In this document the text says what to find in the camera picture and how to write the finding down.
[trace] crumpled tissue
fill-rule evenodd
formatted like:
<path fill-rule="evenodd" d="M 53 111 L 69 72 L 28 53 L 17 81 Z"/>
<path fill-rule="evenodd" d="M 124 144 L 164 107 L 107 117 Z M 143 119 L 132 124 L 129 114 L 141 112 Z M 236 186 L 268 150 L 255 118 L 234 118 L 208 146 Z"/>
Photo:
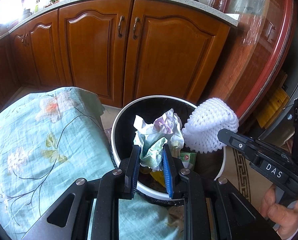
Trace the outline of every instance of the crumpled tissue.
<path fill-rule="evenodd" d="M 162 171 L 162 150 L 166 143 L 169 145 L 171 155 L 180 157 L 180 150 L 184 146 L 182 123 L 173 109 L 165 112 L 152 124 L 145 123 L 144 119 L 136 115 L 133 126 L 137 129 L 133 143 L 141 147 L 142 166 L 149 167 L 153 171 Z"/>

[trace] floral tablecloth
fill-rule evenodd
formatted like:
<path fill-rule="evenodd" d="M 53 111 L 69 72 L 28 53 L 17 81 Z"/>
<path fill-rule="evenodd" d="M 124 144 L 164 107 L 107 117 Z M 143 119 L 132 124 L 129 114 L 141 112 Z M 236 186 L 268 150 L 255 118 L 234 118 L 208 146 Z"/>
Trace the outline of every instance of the floral tablecloth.
<path fill-rule="evenodd" d="M 0 113 L 0 224 L 21 239 L 77 179 L 112 170 L 97 95 L 68 87 L 29 94 Z M 120 201 L 121 239 L 176 239 L 166 208 Z"/>

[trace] finger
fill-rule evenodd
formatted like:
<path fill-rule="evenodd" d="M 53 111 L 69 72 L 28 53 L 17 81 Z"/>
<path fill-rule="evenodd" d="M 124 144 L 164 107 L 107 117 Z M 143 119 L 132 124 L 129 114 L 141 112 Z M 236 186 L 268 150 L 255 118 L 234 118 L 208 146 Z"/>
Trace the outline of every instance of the finger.
<path fill-rule="evenodd" d="M 268 210 L 268 217 L 280 225 L 278 234 L 282 239 L 287 239 L 298 228 L 298 202 L 294 209 L 288 209 L 282 205 L 273 204 Z"/>
<path fill-rule="evenodd" d="M 275 203 L 276 201 L 276 194 L 275 194 L 275 186 L 272 185 L 267 192 L 265 193 L 265 196 L 263 197 L 263 199 L 261 200 L 261 205 L 259 208 L 259 213 L 263 216 L 263 217 L 267 217 L 268 216 L 268 209 L 269 207 Z"/>

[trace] screw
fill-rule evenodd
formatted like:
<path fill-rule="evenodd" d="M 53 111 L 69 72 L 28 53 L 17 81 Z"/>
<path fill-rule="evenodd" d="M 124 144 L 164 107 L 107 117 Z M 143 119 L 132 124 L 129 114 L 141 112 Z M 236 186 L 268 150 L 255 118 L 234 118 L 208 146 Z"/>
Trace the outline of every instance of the screw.
<path fill-rule="evenodd" d="M 85 179 L 83 179 L 83 178 L 80 178 L 80 179 L 77 179 L 76 180 L 76 184 L 78 185 L 78 186 L 81 186 L 81 185 L 83 185 L 83 184 L 85 184 Z"/>
<path fill-rule="evenodd" d="M 181 174 L 188 175 L 190 173 L 190 169 L 183 168 L 180 170 Z"/>
<path fill-rule="evenodd" d="M 113 175 L 120 175 L 121 173 L 122 173 L 121 169 L 115 169 L 115 170 L 112 171 Z"/>
<path fill-rule="evenodd" d="M 226 184 L 228 182 L 228 179 L 226 179 L 225 177 L 220 177 L 218 179 L 218 181 L 219 181 L 220 184 Z"/>

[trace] white speckled countertop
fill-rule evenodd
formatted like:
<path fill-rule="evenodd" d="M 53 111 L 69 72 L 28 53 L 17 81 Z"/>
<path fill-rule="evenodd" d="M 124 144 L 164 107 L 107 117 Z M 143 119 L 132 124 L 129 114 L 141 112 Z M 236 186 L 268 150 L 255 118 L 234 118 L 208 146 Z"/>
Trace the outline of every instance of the white speckled countertop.
<path fill-rule="evenodd" d="M 76 2 L 79 2 L 79 1 L 84 1 L 84 0 L 64 0 L 64 1 L 61 1 L 59 3 L 53 4 L 51 6 L 48 6 L 47 8 L 44 8 L 44 9 L 40 10 L 39 12 L 31 15 L 30 17 L 24 19 L 22 22 L 18 23 L 8 33 L 2 35 L 0 37 L 0 40 L 3 37 L 7 36 L 9 33 L 13 32 L 15 29 L 19 28 L 21 25 L 23 25 L 26 22 L 32 20 L 33 18 L 36 18 L 37 16 L 39 16 L 41 14 L 44 14 L 46 12 L 57 9 L 59 7 L 63 7 L 63 6 L 69 5 L 71 3 L 76 3 Z M 200 2 L 197 2 L 197 1 L 194 1 L 194 0 L 167 0 L 167 1 L 172 1 L 172 2 L 175 2 L 175 3 L 179 3 L 179 4 L 184 4 L 186 6 L 201 10 L 201 11 L 206 12 L 207 14 L 209 14 L 211 16 L 216 17 L 217 19 L 221 20 L 222 22 L 227 23 L 228 25 L 230 25 L 232 27 L 236 27 L 238 25 L 238 21 L 236 21 L 232 17 L 230 17 L 230 16 L 226 15 L 225 13 L 220 12 L 220 11 L 218 11 L 218 10 L 208 6 L 208 5 L 205 5 L 203 3 L 200 3 Z"/>

